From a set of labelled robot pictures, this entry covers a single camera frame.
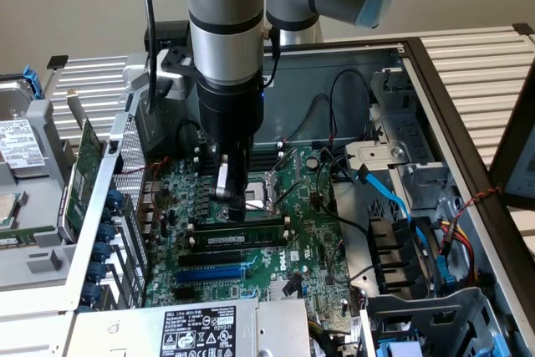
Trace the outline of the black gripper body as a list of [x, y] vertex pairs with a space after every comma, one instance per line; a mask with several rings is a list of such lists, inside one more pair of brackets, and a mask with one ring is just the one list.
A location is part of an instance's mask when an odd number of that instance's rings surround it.
[[221, 153], [249, 146], [264, 116], [262, 76], [241, 84], [214, 84], [201, 76], [196, 81], [201, 125]]

